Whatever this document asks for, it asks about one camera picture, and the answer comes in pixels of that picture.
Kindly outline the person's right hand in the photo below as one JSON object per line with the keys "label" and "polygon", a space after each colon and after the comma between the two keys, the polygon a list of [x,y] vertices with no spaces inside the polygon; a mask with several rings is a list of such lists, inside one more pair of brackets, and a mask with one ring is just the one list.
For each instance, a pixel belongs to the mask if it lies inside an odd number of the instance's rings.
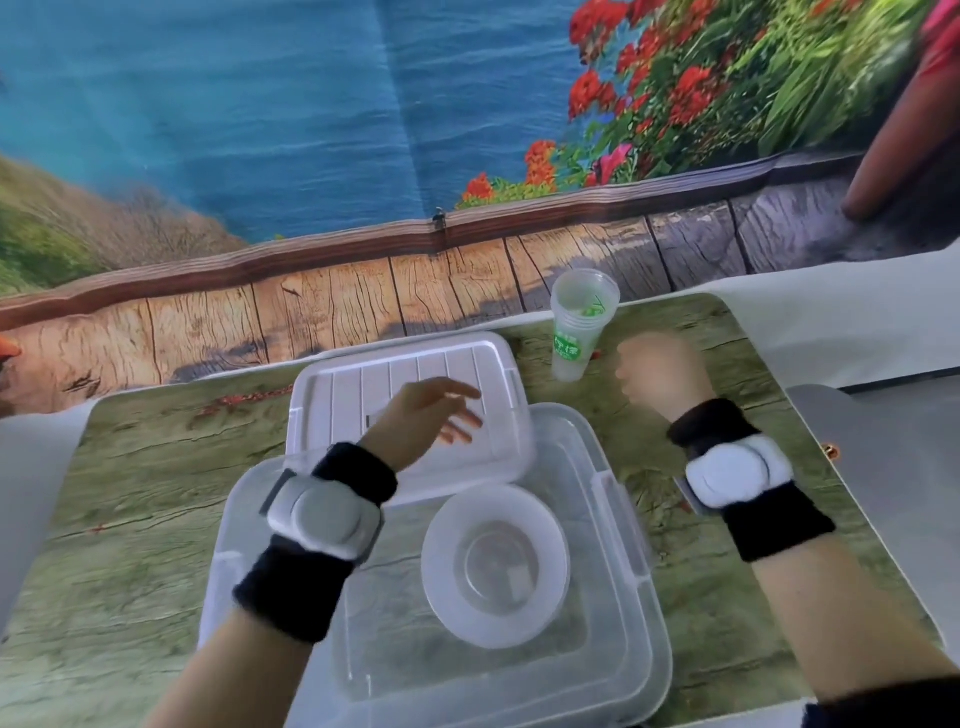
{"label": "person's right hand", "polygon": [[654,412],[673,424],[691,410],[717,398],[701,352],[686,339],[663,332],[658,337],[658,367],[654,381],[640,391],[621,391],[630,404]]}

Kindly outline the person's left hand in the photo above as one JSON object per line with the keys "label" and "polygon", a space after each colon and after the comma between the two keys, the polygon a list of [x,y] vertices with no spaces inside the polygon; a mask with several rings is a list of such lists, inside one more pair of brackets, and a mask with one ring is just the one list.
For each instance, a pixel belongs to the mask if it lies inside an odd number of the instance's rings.
{"label": "person's left hand", "polygon": [[418,462],[436,443],[421,443],[413,427],[411,396],[415,383],[419,381],[406,383],[400,388],[358,442],[360,448],[376,456],[396,474]]}

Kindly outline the person's left forearm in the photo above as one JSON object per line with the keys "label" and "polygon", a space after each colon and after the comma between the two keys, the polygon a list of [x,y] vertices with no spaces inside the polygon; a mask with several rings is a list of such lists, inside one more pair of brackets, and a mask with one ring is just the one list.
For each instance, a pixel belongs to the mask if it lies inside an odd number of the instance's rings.
{"label": "person's left forearm", "polygon": [[141,728],[284,728],[313,649],[234,607]]}

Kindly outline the person's right forearm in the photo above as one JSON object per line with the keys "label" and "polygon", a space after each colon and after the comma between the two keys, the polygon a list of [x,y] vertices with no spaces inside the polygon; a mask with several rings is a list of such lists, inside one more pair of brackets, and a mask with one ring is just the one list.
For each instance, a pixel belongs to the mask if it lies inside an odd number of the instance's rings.
{"label": "person's right forearm", "polygon": [[960,677],[831,533],[751,564],[803,677],[822,704]]}

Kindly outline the clear cup with green print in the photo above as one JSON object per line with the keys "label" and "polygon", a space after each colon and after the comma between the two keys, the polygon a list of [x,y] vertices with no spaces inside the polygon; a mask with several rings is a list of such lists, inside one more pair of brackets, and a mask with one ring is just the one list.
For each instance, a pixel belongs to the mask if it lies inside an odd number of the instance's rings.
{"label": "clear cup with green print", "polygon": [[551,290],[551,371],[555,380],[574,383],[582,379],[620,300],[618,284],[599,270],[571,269],[556,279]]}

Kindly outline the clear plastic box lid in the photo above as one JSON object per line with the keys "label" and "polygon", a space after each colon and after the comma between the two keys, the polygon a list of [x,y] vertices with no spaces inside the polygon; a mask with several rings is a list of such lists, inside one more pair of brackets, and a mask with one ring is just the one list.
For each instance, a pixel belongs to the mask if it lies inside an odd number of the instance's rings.
{"label": "clear plastic box lid", "polygon": [[471,443],[435,443],[398,476],[388,502],[400,507],[456,495],[481,484],[517,484],[534,464],[535,437],[519,366],[490,331],[414,339],[321,359],[294,382],[285,455],[315,465],[340,442],[355,442],[402,386],[438,377],[466,383],[481,398],[468,407],[484,424]]}

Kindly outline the white right wrist tracker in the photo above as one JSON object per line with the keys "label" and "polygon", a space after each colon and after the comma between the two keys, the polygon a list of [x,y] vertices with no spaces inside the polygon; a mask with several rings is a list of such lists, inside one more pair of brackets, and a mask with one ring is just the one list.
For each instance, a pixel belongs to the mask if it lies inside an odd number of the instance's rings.
{"label": "white right wrist tracker", "polygon": [[765,434],[755,434],[715,445],[689,461],[674,482],[694,513],[709,515],[750,503],[794,478],[794,468],[779,445]]}

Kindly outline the white wrist tracker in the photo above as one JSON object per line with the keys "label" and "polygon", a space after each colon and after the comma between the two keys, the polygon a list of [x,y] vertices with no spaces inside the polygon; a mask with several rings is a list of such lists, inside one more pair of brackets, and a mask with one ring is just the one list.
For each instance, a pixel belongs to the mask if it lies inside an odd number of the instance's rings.
{"label": "white wrist tracker", "polygon": [[339,481],[285,468],[259,515],[271,531],[304,549],[362,565],[384,525],[382,509]]}
{"label": "white wrist tracker", "polygon": [[715,445],[689,461],[674,482],[694,513],[709,515],[750,503],[794,478],[794,468],[779,445],[765,434],[755,434]]}

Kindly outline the white left wrist tracker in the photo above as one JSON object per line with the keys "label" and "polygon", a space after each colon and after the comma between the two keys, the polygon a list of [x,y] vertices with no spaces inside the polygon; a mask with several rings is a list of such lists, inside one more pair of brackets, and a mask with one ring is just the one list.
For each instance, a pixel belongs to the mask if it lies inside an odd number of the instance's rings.
{"label": "white left wrist tracker", "polygon": [[271,531],[304,549],[362,565],[384,525],[382,509],[339,481],[285,468],[259,515]]}

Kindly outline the clear plastic bowl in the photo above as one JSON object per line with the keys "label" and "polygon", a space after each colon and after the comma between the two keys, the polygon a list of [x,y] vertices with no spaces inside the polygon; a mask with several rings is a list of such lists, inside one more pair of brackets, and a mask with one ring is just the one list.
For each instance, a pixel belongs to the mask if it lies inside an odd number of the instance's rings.
{"label": "clear plastic bowl", "polygon": [[441,624],[483,650],[508,650],[542,634],[571,578],[558,517],[514,484],[450,497],[426,531],[420,557],[426,599]]}

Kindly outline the black right wristband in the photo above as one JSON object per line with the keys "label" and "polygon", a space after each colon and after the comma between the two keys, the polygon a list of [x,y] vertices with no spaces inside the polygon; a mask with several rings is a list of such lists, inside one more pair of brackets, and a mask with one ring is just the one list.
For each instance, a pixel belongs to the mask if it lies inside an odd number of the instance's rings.
{"label": "black right wristband", "polygon": [[[691,410],[667,430],[669,441],[683,451],[687,463],[711,448],[756,434],[756,428],[732,401],[717,397]],[[793,481],[766,491],[750,502],[718,513],[740,558],[752,564],[834,533],[834,521]]]}

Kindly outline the black wristband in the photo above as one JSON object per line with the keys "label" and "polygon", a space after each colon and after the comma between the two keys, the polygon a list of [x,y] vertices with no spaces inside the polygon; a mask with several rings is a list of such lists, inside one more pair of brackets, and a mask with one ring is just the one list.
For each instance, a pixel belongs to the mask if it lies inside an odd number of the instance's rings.
{"label": "black wristband", "polygon": [[[756,428],[732,401],[717,397],[691,410],[667,430],[669,441],[683,451],[687,463],[711,448],[756,434]],[[766,491],[750,502],[718,513],[740,558],[752,564],[834,533],[834,521],[793,481]]]}
{"label": "black wristband", "polygon": [[268,547],[234,587],[233,601],[248,615],[306,645],[323,641],[347,580],[373,549],[383,525],[382,506],[396,493],[396,474],[377,455],[355,443],[336,443],[313,468],[320,490],[350,491],[376,527],[348,558],[306,548],[274,530]]}

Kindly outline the black left wristband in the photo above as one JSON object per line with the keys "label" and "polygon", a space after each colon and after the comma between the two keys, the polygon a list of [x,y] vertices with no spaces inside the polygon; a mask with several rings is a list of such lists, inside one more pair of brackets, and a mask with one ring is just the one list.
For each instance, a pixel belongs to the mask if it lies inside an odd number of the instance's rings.
{"label": "black left wristband", "polygon": [[382,506],[396,493],[396,474],[377,455],[355,443],[336,443],[313,468],[320,490],[350,491],[376,527],[348,558],[306,548],[274,530],[268,547],[234,587],[233,601],[248,615],[306,645],[323,641],[347,580],[373,549],[383,525]]}

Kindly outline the scenic sea and flower backdrop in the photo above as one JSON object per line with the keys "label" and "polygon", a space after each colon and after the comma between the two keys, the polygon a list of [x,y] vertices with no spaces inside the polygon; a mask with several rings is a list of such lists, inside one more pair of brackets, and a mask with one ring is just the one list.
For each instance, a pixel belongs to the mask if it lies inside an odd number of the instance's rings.
{"label": "scenic sea and flower backdrop", "polygon": [[960,237],[960,0],[0,0],[0,418]]}

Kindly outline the grey flat board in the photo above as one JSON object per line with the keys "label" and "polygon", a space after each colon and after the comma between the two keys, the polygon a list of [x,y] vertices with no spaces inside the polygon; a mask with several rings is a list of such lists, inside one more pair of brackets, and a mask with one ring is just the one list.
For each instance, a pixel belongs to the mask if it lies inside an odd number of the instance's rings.
{"label": "grey flat board", "polygon": [[960,370],[787,396],[960,665]]}

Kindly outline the clear plastic storage box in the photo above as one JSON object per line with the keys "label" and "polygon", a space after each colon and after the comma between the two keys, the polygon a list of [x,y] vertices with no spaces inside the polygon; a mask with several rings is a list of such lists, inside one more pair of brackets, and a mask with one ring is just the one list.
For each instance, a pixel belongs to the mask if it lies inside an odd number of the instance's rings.
{"label": "clear plastic storage box", "polygon": [[513,485],[554,512],[568,543],[570,584],[554,620],[514,648],[455,637],[427,601],[421,557],[457,493],[388,506],[284,728],[625,728],[660,709],[673,655],[625,488],[573,408],[536,404],[531,415],[534,464]]}

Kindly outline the wood-print table mat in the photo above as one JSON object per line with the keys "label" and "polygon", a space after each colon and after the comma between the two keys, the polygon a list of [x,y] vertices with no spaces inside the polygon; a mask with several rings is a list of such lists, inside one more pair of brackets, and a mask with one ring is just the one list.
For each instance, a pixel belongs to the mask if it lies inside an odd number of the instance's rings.
{"label": "wood-print table mat", "polygon": [[[718,392],[773,436],[798,483],[834,519],[876,583],[934,643],[933,618],[870,526],[731,310],[694,294],[621,308],[604,355],[577,383],[549,373],[545,314],[501,321],[534,403],[579,411],[652,538],[653,585],[674,650],[673,682],[643,724],[675,728],[808,698],[796,659],[719,518],[681,505],[666,427],[629,411],[609,357],[629,334],[675,330],[703,352]],[[117,394],[96,404],[51,530],[0,650],[0,728],[129,728],[184,666],[198,637],[215,526],[229,486],[281,451],[290,394],[202,414],[215,397],[292,385],[304,364]]]}

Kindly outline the dark sleeve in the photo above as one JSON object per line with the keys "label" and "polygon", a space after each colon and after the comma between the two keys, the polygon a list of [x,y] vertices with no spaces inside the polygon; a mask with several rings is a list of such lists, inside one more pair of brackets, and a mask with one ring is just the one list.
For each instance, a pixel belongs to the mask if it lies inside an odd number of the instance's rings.
{"label": "dark sleeve", "polygon": [[799,728],[960,728],[960,675],[809,703]]}

